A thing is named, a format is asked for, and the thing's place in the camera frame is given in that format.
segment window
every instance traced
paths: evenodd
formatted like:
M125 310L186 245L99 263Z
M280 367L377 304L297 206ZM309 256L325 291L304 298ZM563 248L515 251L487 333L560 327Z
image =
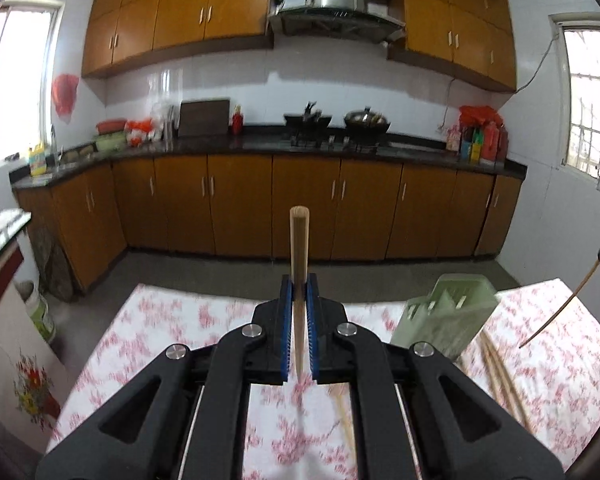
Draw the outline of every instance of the window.
M600 24L562 24L571 119L564 163L600 177Z
M47 60L56 10L0 9L0 160L45 137Z

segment tile backsplash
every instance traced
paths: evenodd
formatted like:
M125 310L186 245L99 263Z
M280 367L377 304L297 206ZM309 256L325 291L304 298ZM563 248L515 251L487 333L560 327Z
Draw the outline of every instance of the tile backsplash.
M323 38L276 37L273 50L206 54L125 73L107 81L107 118L142 118L152 105L229 97L245 123L284 122L308 101L343 126L351 110L371 107L390 132L441 139L450 78L387 61L379 45ZM490 94L461 81L449 92L446 125L462 104L488 104Z

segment brown rod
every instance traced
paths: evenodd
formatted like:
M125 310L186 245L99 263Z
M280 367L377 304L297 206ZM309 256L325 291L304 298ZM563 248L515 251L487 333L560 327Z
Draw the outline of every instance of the brown rod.
M302 374L307 261L309 257L309 209L297 205L289 210L291 231L291 281L294 284L293 322L295 336L296 377Z
M571 300L580 293L580 291L582 290L582 287L585 286L585 284L589 281L590 277L593 276L593 273L596 271L599 264L600 264L600 260L596 260L596 262L593 264L593 267L591 267L591 270L584 277L584 280L582 280L580 285L578 285L578 288L576 288L576 290L573 291L573 294L571 294L569 296L569 299L567 301L565 301L558 310L556 310L555 314L553 314L544 325L542 325L538 330L536 330L536 332L529 339L527 339L525 342L523 342L522 345L520 345L518 348L522 348L523 346L526 346L533 338L535 338L539 333L541 333L542 330L547 328L549 326L549 324L556 317L558 317L558 314L560 314L565 309L565 307L567 307L567 305L571 303Z

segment range hood duct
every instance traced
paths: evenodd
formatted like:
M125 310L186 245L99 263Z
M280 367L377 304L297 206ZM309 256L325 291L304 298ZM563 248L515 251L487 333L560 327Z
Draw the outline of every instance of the range hood duct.
M271 28L286 36L323 36L371 43L393 43L404 37L404 23L369 14L365 0L313 0L311 5L284 6L269 16Z

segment gray floor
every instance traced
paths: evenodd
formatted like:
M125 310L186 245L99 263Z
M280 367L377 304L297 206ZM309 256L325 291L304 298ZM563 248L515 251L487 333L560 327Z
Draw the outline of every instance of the gray floor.
M252 300L278 295L288 263L246 263L163 254L129 253L88 295L75 303L50 298L58 327L53 344L75 376L80 373L114 316L138 283ZM498 290L518 283L494 261L394 265L316 265L320 295L341 303L401 301L428 294L440 274L485 275Z

